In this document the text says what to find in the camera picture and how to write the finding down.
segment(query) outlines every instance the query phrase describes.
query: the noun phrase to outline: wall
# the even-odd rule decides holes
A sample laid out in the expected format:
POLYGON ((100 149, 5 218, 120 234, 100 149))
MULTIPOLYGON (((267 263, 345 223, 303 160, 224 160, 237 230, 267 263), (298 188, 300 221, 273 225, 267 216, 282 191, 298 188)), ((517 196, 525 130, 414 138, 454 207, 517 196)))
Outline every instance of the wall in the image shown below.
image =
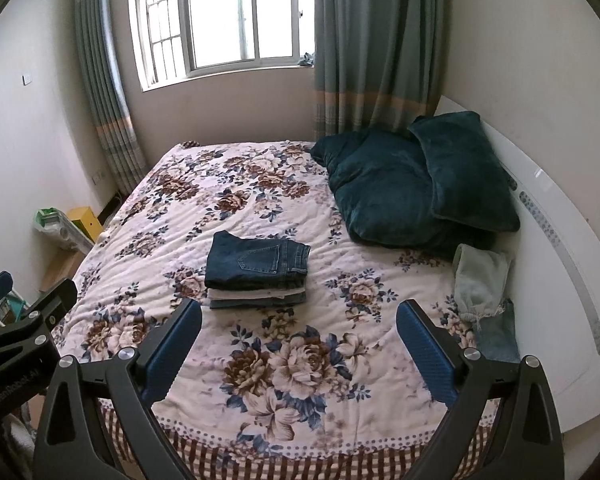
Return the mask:
MULTIPOLYGON (((600 20, 585 0, 452 0, 444 94, 509 137, 600 239, 600 20)), ((568 478, 600 417, 565 439, 568 478)))
POLYGON ((110 0, 116 54, 149 164, 178 142, 313 140, 314 71, 287 67, 212 75, 142 92, 128 0, 110 0))
POLYGON ((0 270, 29 301, 56 250, 32 227, 37 209, 89 205, 98 214, 115 191, 82 86, 73 8, 11 0, 0 15, 0 270), (94 186, 98 170, 106 177, 94 186))

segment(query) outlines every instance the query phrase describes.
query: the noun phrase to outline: jeans pocket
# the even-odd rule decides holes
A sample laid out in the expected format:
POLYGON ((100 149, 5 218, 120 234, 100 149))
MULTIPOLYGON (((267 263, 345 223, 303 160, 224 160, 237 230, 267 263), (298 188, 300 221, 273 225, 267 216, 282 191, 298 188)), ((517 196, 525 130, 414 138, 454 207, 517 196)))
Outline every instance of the jeans pocket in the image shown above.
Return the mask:
POLYGON ((280 259, 280 246, 252 249, 238 258, 242 270, 253 270, 264 274, 276 274, 280 259))

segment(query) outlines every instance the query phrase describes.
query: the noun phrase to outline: curtain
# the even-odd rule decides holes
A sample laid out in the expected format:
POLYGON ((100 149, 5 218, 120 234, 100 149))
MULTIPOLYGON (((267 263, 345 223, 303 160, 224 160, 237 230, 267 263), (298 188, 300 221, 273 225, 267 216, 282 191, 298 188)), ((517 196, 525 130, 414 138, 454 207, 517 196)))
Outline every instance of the curtain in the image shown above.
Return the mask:
POLYGON ((91 113, 111 173, 130 194, 147 173, 113 46, 109 0, 75 0, 75 32, 91 113))
POLYGON ((440 98, 445 0, 316 0, 317 137, 404 130, 440 98))

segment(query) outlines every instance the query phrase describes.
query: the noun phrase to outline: floral blanket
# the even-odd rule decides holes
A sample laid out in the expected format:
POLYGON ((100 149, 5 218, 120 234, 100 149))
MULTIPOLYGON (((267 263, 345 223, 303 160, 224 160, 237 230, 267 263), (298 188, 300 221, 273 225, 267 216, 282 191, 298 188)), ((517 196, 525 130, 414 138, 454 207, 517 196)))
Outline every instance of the floral blanket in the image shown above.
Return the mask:
MULTIPOLYGON (((153 411, 197 478, 401 478, 440 423, 395 329, 415 298, 462 346, 449 264, 347 236, 307 142, 176 146, 129 197, 77 273, 78 302, 56 330, 80 361, 136 346, 183 298, 203 326, 153 411), (307 302, 210 310, 214 232, 311 245, 307 302)), ((474 468, 488 408, 458 475, 474 468)), ((133 460, 110 404, 107 425, 133 460)))

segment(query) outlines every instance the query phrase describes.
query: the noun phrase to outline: stack of folded clothes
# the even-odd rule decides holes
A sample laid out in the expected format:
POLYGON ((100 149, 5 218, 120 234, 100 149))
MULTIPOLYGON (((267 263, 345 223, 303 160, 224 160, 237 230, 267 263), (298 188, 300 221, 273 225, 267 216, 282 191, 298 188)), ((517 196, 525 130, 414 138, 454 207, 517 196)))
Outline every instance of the stack of folded clothes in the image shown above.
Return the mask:
POLYGON ((211 308, 288 306, 306 301, 310 247, 286 238, 243 239, 220 231, 206 259, 211 308))

